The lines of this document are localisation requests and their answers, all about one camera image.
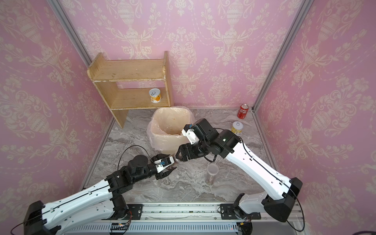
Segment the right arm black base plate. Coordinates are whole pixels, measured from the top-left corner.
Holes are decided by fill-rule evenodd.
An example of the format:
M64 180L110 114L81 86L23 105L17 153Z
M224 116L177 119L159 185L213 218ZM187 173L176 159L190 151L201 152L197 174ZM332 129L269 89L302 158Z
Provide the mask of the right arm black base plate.
M246 213L239 206L233 204L220 204L219 213L222 220L243 219L243 220L260 220L261 214L259 212Z

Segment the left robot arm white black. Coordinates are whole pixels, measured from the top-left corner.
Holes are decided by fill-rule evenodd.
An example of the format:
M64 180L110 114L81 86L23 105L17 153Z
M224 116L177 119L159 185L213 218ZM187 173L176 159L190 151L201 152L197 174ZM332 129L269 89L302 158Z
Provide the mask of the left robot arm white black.
M123 194L144 179L155 177L159 180L169 176L175 169L174 163L174 157L166 154L157 154L152 159L138 155L85 190L47 204L34 202L24 218L23 233L62 235L96 220L131 217L132 212Z

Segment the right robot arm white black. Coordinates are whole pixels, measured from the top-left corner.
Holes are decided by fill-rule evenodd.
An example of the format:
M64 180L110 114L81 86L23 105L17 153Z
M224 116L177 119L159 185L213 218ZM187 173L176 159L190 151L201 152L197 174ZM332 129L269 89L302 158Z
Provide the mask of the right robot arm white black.
M288 221L303 186L301 180L279 173L254 154L240 136L227 129L218 132L205 118L185 125L182 135L189 143L179 147L176 159L187 162L208 154L220 156L238 166L264 189L259 194L240 194L232 205L234 214L246 218L252 213L265 212L277 221Z

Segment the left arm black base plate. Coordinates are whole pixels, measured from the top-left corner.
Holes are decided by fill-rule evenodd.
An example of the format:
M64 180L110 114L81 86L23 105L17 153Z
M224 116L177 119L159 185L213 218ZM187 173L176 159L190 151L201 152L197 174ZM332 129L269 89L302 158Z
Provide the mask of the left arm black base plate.
M114 208L114 213L106 220L140 220L143 204L125 204Z

